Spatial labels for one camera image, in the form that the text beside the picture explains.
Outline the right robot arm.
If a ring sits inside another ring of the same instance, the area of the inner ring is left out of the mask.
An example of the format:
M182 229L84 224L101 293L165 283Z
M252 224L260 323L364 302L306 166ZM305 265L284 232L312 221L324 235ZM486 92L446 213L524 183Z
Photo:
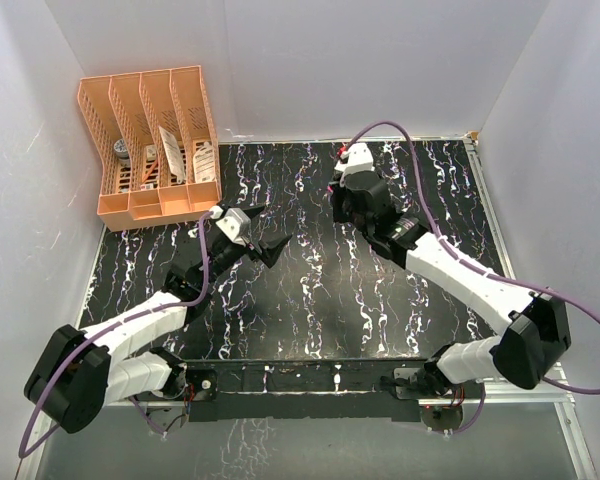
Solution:
M329 183L333 219L353 225L384 259L424 277L481 317L493 336L441 347L406 379L390 388L446 397L460 385L502 377L531 390L571 345L564 301L548 293L497 282L467 255L448 253L429 224L392 203L375 171L335 174Z

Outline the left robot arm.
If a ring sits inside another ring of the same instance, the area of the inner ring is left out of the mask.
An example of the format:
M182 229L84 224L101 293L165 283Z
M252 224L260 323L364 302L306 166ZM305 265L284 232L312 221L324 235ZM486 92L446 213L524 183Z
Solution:
M76 433L111 403L142 393L183 396L183 360L151 344L200 316L213 283L243 257L268 268L276 264L291 237L253 242L251 222L263 209L213 207L198 222L198 250L172 262L156 293L97 325L58 328L24 386L35 411Z

